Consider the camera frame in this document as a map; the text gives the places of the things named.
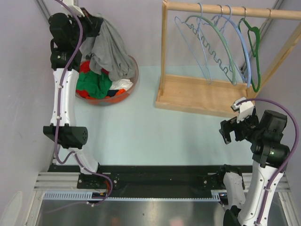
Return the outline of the grey t shirt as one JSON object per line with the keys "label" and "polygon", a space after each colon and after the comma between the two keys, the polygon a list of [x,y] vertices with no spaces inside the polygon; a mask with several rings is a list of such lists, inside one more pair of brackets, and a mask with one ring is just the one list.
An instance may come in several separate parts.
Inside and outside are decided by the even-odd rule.
{"label": "grey t shirt", "polygon": [[128,55],[121,35],[107,19],[103,20],[95,38],[86,38],[80,51],[85,59],[90,60],[91,71],[100,74],[104,69],[109,72],[111,81],[135,76],[135,63]]}

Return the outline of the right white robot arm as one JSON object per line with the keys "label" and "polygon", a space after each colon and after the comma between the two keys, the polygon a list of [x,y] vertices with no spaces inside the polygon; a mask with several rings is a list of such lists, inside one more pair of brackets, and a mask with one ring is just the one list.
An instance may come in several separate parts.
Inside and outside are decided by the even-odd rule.
{"label": "right white robot arm", "polygon": [[236,141],[251,143],[253,153],[252,178],[247,193],[244,193],[242,174],[230,165],[224,165],[224,173],[218,175],[217,184],[227,190],[229,209],[225,211],[225,226],[266,226],[276,187],[283,177],[280,172],[272,175],[288,157],[290,149],[280,143],[287,116],[266,110],[261,119],[255,112],[241,122],[236,118],[221,122],[219,130],[224,142],[231,142],[234,132]]}

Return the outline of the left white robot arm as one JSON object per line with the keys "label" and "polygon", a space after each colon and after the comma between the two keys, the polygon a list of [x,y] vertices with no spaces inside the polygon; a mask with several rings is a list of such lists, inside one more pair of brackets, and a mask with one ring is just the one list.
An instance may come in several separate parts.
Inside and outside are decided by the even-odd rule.
{"label": "left white robot arm", "polygon": [[73,156],[83,174],[89,174],[87,182],[93,188],[103,185],[104,177],[97,172],[98,162],[83,150],[87,143],[88,130],[77,126],[75,118],[75,94],[79,78],[82,54],[79,51],[86,38],[99,35],[103,19],[86,14],[71,17],[56,13],[49,20],[53,36],[50,42],[51,68],[55,82],[54,107],[50,125],[43,127],[43,133],[55,143],[55,157],[59,149],[66,149],[67,158]]}

